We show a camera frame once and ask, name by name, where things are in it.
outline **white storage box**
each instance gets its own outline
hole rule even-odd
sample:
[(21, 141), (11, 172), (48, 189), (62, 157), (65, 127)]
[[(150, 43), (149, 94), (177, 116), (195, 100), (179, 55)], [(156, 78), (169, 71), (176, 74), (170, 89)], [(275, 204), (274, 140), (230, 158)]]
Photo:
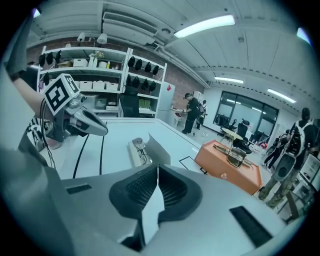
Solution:
[(110, 110), (110, 111), (118, 111), (119, 107), (118, 106), (106, 106), (105, 109)]
[(80, 89), (81, 90), (92, 89), (92, 82), (91, 81), (80, 81)]
[(105, 82), (105, 88), (107, 90), (118, 90), (118, 83), (115, 82)]
[(94, 81), (93, 82), (93, 89), (99, 89), (99, 90), (104, 90), (105, 89), (105, 82), (102, 81)]
[(74, 67), (86, 67), (88, 66), (88, 61), (85, 58), (75, 58), (73, 60)]

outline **white refrigerator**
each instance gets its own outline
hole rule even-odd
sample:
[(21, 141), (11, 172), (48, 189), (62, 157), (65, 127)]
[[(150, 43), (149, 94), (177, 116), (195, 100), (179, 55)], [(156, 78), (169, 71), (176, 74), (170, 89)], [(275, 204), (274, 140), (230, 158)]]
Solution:
[(175, 85), (168, 82), (163, 82), (161, 84), (155, 118), (166, 123), (168, 123), (169, 111), (174, 98), (175, 88)]

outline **ceiling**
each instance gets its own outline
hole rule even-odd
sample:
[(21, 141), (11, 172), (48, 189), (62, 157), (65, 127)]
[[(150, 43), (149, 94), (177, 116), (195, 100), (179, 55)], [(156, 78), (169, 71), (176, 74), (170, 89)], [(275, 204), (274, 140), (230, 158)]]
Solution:
[[(29, 46), (77, 37), (80, 32), (87, 36), (105, 32), (110, 38), (154, 51), (204, 87), (222, 87), (294, 114), (303, 107), (313, 113), (320, 109), (320, 75), (313, 49), (296, 36), (299, 25), (271, 1), (47, 0), (40, 9), (41, 15), (31, 27)], [(158, 31), (147, 33), (144, 41), (134, 39), (128, 33), (121, 34), (121, 29), (112, 30), (108, 22), (104, 26), (105, 11), (134, 18)], [(235, 25), (182, 39), (173, 36), (192, 24), (227, 14), (233, 15)], [(215, 76), (244, 80), (244, 84), (217, 83)], [(267, 93), (268, 88), (296, 103)]]

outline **orange box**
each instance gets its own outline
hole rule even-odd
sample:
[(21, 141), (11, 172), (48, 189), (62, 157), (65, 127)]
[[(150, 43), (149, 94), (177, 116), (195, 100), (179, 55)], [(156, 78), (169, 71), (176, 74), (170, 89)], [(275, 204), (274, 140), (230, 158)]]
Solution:
[(253, 195), (262, 187), (260, 170), (257, 165), (246, 166), (242, 164), (240, 168), (236, 168), (228, 162), (227, 155), (214, 148), (214, 145), (228, 149), (228, 147), (216, 140), (204, 143), (195, 158), (198, 165), (211, 176), (220, 179), (226, 176), (227, 181), (235, 184), (250, 195)]

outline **air conditioner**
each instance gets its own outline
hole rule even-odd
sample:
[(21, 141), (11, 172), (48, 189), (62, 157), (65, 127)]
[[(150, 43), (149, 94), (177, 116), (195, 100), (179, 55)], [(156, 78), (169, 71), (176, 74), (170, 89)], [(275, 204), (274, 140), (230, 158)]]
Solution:
[(123, 14), (106, 11), (102, 20), (103, 33), (140, 45), (152, 44), (155, 41), (154, 36), (158, 32), (150, 24)]

